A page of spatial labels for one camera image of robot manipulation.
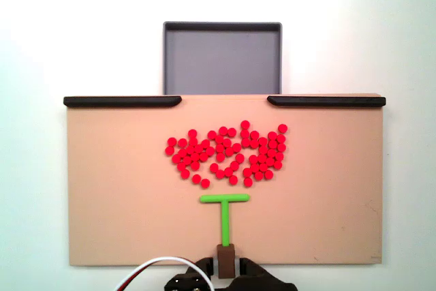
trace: cluster of red discs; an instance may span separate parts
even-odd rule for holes
[[[271,131],[267,137],[260,136],[259,132],[255,130],[249,131],[250,122],[248,121],[243,121],[240,127],[240,142],[232,142],[230,139],[237,134],[233,127],[228,129],[222,126],[218,132],[210,131],[207,133],[207,139],[202,141],[197,139],[197,131],[191,129],[188,131],[188,140],[185,138],[168,139],[168,146],[165,149],[166,155],[172,156],[172,162],[177,165],[182,179],[188,179],[190,175],[188,166],[195,172],[200,168],[200,162],[206,162],[216,154],[217,163],[210,165],[210,171],[217,179],[227,177],[230,185],[236,185],[238,183],[236,171],[245,161],[244,155],[240,153],[242,148],[257,149],[257,155],[249,156],[249,167],[243,168],[244,186],[251,187],[253,185],[252,176],[256,181],[271,180],[274,177],[271,168],[280,170],[282,167],[283,152],[286,150],[286,137],[283,134],[286,133],[287,126],[280,124],[278,133]],[[176,146],[179,148],[177,153],[175,153]],[[220,169],[218,163],[233,155],[235,156],[234,161],[227,168]],[[208,179],[202,179],[199,174],[192,176],[192,182],[200,184],[204,189],[211,184]]]

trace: beige board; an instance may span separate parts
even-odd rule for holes
[[[246,188],[240,168],[231,186],[209,173],[210,159],[199,170],[210,188],[182,180],[164,153],[167,139],[193,128],[203,139],[243,119],[261,136],[280,123],[289,127],[274,178]],[[381,108],[280,108],[264,95],[196,95],[173,108],[69,108],[67,122],[72,265],[216,256],[221,209],[199,198],[236,193],[251,196],[230,205],[239,257],[260,264],[382,260]],[[255,151],[243,153],[247,161]]]

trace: white wall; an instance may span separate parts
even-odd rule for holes
[[[271,273],[299,290],[436,288],[436,0],[0,0],[2,290],[111,290],[130,270],[68,265],[62,99],[161,93],[165,20],[282,22],[284,93],[387,97],[383,264]]]

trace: wire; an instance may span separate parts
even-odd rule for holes
[[[200,269],[198,266],[196,266],[193,262],[180,258],[180,257],[158,257],[150,259],[148,262],[145,262],[144,264],[138,266],[134,271],[132,271],[123,281],[120,282],[120,284],[115,288],[115,291],[124,291],[126,287],[130,284],[130,282],[137,277],[144,269],[149,267],[150,265],[154,264],[155,262],[161,262],[162,260],[175,260],[177,262],[182,262],[183,264],[186,264],[190,266],[191,268],[195,269],[206,281],[206,283],[209,285],[209,289],[211,291],[215,291],[212,281],[207,277],[206,273]]]

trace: green t-shaped pusher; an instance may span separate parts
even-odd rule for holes
[[[229,202],[245,202],[250,199],[248,194],[208,194],[200,197],[200,202],[220,202],[221,203],[221,243],[223,247],[230,244],[229,235]]]

